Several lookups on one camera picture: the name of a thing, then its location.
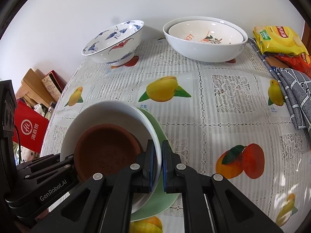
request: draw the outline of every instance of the red paper bag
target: red paper bag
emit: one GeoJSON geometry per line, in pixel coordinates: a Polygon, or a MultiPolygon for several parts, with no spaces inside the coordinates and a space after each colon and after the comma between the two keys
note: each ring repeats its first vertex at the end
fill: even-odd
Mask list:
{"type": "MultiPolygon", "coordinates": [[[[49,120],[29,108],[22,101],[17,102],[14,119],[21,146],[40,153],[49,120]]],[[[13,141],[18,143],[16,130],[14,130],[13,141]]]]}

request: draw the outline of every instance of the blue and white porcelain bowl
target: blue and white porcelain bowl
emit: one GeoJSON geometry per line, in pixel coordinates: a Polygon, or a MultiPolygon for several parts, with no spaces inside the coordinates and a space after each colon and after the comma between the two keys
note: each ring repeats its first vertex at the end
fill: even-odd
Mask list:
{"type": "Polygon", "coordinates": [[[120,66],[134,57],[142,38],[144,22],[127,21],[106,29],[88,42],[82,55],[95,62],[120,66]]]}

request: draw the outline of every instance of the white wall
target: white wall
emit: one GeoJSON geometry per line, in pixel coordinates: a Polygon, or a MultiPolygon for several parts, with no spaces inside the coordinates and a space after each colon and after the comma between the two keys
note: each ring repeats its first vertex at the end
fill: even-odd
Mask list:
{"type": "Polygon", "coordinates": [[[84,45],[103,29],[140,19],[143,38],[155,38],[166,22],[189,15],[225,19],[249,36],[257,25],[291,26],[302,35],[304,25],[288,0],[28,0],[0,40],[0,76],[12,79],[15,92],[29,68],[54,69],[68,81],[84,45]]]}

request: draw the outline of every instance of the cable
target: cable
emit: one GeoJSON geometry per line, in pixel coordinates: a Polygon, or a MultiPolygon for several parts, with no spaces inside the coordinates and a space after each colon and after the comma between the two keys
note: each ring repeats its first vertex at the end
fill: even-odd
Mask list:
{"type": "Polygon", "coordinates": [[[19,157],[18,157],[18,164],[21,163],[21,143],[20,143],[20,139],[19,139],[19,133],[18,133],[18,129],[16,127],[16,125],[14,124],[14,128],[16,129],[16,133],[17,133],[17,140],[18,140],[18,154],[19,154],[19,157]]]}

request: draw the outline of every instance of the screw head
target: screw head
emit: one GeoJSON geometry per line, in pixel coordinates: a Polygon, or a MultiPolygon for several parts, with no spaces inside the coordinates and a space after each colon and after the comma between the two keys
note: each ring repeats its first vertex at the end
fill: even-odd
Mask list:
{"type": "Polygon", "coordinates": [[[217,181],[222,181],[223,180],[223,176],[221,174],[214,174],[213,176],[214,180],[217,180],[217,181]]]}
{"type": "Polygon", "coordinates": [[[138,170],[138,169],[140,168],[140,165],[134,163],[134,164],[131,164],[130,168],[131,168],[132,170],[138,170]]]}
{"type": "Polygon", "coordinates": [[[186,165],[180,163],[180,164],[177,164],[176,168],[177,168],[178,170],[185,170],[185,169],[186,169],[186,165]]]}
{"type": "Polygon", "coordinates": [[[101,174],[101,173],[95,173],[94,175],[93,175],[93,179],[94,180],[100,180],[101,178],[103,177],[103,175],[101,174]]]}

